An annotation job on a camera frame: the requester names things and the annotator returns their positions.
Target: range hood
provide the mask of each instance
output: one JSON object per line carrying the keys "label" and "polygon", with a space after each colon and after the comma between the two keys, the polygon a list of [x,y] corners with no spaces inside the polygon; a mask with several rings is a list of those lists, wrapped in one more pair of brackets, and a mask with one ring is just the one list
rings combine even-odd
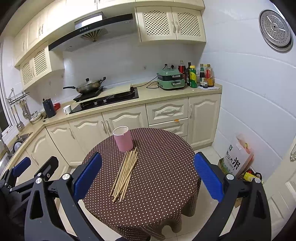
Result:
{"label": "range hood", "polygon": [[104,41],[136,31],[133,14],[104,18],[102,12],[75,22],[75,30],[48,46],[49,51],[72,52],[96,41]]}

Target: green multi-cooker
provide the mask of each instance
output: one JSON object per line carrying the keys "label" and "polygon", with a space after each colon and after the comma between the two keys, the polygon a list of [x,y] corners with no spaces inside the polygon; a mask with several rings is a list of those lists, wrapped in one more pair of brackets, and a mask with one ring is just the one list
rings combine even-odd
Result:
{"label": "green multi-cooker", "polygon": [[166,68],[157,73],[157,83],[163,90],[182,89],[185,86],[183,74],[177,69]]}

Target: lattice panel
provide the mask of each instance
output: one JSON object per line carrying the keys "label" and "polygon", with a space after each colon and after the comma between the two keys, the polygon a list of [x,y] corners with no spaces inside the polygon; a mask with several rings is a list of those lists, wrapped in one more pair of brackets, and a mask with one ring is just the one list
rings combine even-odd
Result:
{"label": "lattice panel", "polygon": [[34,65],[36,70],[36,75],[40,75],[42,72],[47,70],[47,64],[46,64],[46,57],[45,57],[45,51],[39,51],[36,56],[34,57]]}
{"label": "lattice panel", "polygon": [[188,12],[178,13],[181,35],[200,37],[200,26],[196,15]]}
{"label": "lattice panel", "polygon": [[24,81],[24,85],[28,84],[33,79],[29,63],[26,63],[22,68],[22,79]]}
{"label": "lattice panel", "polygon": [[170,27],[166,12],[150,11],[144,13],[147,35],[169,35]]}

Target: blue gripper pad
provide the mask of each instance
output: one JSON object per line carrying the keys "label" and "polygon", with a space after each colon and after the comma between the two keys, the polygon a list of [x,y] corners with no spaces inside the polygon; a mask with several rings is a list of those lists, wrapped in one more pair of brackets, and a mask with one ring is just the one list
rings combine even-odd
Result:
{"label": "blue gripper pad", "polygon": [[218,200],[218,202],[221,202],[224,197],[223,186],[219,178],[211,169],[209,161],[205,160],[201,154],[197,153],[194,156],[193,163],[195,170],[204,182],[211,197]]}
{"label": "blue gripper pad", "polygon": [[102,166],[102,156],[100,153],[97,153],[87,164],[83,172],[77,178],[73,187],[73,199],[77,202],[80,199],[83,199],[90,186],[92,185],[94,179],[96,178],[98,172]]}
{"label": "blue gripper pad", "polygon": [[31,160],[25,157],[19,164],[17,164],[12,170],[12,175],[14,177],[19,177],[29,166],[31,165]]}

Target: cutting board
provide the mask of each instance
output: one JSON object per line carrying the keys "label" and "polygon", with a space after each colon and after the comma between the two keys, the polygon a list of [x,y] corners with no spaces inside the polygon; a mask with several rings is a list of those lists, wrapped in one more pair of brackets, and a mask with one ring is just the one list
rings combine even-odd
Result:
{"label": "cutting board", "polygon": [[90,100],[93,100],[93,99],[97,99],[98,97],[101,98],[101,97],[105,97],[105,96],[109,96],[109,95],[116,95],[116,94],[127,92],[127,91],[130,91],[130,90],[131,90],[131,84],[124,84],[124,85],[116,86],[116,87],[113,87],[113,88],[110,88],[110,89],[107,89],[107,90],[103,90],[97,97],[82,100],[82,101],[79,101],[77,103],[78,104],[83,103],[85,101],[90,101]]}

